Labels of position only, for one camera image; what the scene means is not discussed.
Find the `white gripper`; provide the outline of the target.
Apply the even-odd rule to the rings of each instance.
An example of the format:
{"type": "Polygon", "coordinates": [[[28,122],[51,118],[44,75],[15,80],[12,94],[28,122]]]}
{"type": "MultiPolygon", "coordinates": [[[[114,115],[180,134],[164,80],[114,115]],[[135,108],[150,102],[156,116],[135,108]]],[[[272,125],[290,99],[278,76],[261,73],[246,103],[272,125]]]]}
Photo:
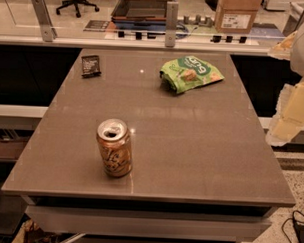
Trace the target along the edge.
{"type": "MultiPolygon", "coordinates": [[[[304,22],[267,53],[278,60],[289,60],[291,69],[304,78],[304,22]]],[[[283,146],[304,128],[304,82],[285,84],[265,137],[270,146],[283,146]]]]}

